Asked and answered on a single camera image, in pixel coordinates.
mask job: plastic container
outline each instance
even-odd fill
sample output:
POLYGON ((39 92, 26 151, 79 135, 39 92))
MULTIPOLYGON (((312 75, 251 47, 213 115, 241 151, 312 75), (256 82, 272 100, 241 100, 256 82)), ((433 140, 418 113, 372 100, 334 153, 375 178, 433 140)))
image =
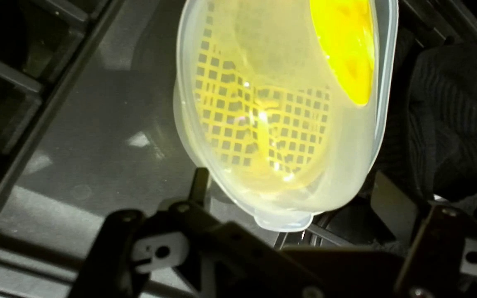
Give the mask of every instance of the plastic container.
POLYGON ((398 9, 385 2, 390 22, 382 25, 377 14, 385 11, 373 2, 347 4, 190 0, 185 7, 175 100, 181 140, 264 229, 304 231, 316 214, 349 204, 377 160, 398 9), (337 6, 360 11, 355 19, 369 16, 369 32, 325 22, 324 16, 345 19, 337 6), (369 49, 349 54, 354 45, 369 49))

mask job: translucent plastic bowl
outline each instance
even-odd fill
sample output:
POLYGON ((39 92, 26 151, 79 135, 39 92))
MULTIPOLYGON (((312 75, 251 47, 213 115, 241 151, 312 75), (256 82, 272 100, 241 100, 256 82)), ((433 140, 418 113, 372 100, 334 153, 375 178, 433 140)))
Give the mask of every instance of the translucent plastic bowl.
POLYGON ((340 42, 316 2, 190 0, 181 22, 175 112, 185 148, 269 231, 304 231, 349 204, 383 140, 398 7, 387 2, 382 25, 372 2, 360 16, 373 30, 340 42), (370 40, 370 57, 344 55, 370 40))

